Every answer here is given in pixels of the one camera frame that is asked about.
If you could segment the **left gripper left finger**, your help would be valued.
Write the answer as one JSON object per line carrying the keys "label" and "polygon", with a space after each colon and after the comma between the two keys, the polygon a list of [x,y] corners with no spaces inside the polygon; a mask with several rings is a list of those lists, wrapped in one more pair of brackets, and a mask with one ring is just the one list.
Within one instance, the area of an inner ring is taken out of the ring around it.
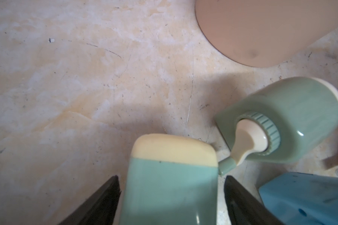
{"label": "left gripper left finger", "polygon": [[61,225],[111,225],[119,203],[121,189],[117,175],[112,176]]}

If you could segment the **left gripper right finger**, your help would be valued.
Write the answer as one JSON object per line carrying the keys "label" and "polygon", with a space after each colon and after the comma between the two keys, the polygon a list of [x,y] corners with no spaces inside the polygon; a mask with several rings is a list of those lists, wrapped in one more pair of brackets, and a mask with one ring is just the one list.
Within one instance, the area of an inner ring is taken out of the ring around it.
{"label": "left gripper right finger", "polygon": [[282,224],[278,218],[269,212],[234,177],[226,177],[223,190],[232,225]]}

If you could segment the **light green pencil sharpener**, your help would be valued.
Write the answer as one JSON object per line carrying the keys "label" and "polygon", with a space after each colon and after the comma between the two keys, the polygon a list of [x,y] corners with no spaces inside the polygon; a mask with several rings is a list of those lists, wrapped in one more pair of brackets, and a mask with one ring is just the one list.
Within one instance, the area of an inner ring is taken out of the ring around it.
{"label": "light green pencil sharpener", "polygon": [[121,225],[214,225],[218,161],[202,141],[167,134],[139,137],[132,148]]}

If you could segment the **tan trash bin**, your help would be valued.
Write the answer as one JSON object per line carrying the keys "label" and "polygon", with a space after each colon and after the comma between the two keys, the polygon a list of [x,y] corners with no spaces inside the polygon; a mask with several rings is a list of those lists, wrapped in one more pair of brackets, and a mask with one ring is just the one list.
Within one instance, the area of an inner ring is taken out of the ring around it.
{"label": "tan trash bin", "polygon": [[338,1],[196,1],[206,39],[226,57],[272,67],[338,28]]}

